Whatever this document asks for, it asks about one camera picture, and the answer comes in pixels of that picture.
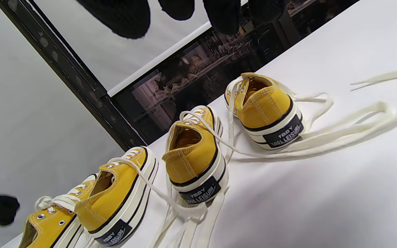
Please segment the person's right hand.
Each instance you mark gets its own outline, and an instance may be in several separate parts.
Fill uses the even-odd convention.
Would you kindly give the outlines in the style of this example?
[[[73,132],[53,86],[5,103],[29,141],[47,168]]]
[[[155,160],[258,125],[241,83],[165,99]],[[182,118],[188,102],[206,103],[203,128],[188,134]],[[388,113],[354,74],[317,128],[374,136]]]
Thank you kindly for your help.
[[[139,39],[150,28],[150,7],[146,0],[79,0],[78,3],[120,37]],[[203,4],[214,30],[225,35],[238,33],[241,1],[205,0]],[[249,0],[247,4],[253,19],[260,23],[274,22],[287,11],[285,0]],[[185,21],[192,17],[195,1],[160,0],[159,5],[172,19]]]

